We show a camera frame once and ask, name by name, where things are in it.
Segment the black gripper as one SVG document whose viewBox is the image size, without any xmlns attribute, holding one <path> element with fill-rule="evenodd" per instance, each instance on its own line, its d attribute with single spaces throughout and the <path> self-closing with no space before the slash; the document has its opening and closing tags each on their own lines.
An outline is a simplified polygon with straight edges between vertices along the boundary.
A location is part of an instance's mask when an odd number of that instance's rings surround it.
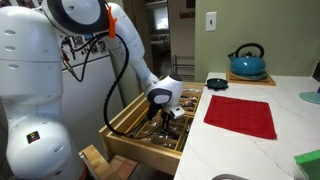
<svg viewBox="0 0 320 180">
<path fill-rule="evenodd" d="M 161 111 L 162 125 L 161 129 L 163 132 L 168 130 L 169 122 L 172 119 L 177 119 L 182 117 L 185 114 L 184 109 L 181 105 L 169 106 L 169 105 L 160 105 L 160 104 L 150 104 L 147 111 L 147 119 L 152 120 L 155 115 Z"/>
</svg>

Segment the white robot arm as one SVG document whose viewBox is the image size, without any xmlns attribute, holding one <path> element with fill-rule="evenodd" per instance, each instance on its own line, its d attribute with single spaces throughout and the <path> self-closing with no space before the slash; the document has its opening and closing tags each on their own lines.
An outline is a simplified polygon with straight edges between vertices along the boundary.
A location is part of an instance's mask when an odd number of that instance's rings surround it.
<svg viewBox="0 0 320 180">
<path fill-rule="evenodd" d="M 179 118 L 183 82 L 158 79 L 144 61 L 144 46 L 126 12 L 106 0 L 43 0 L 37 8 L 0 8 L 0 98 L 8 123 L 6 158 L 21 180 L 83 180 L 87 167 L 68 130 L 80 87 L 63 58 L 66 37 L 87 35 L 141 80 L 148 115 Z"/>
</svg>

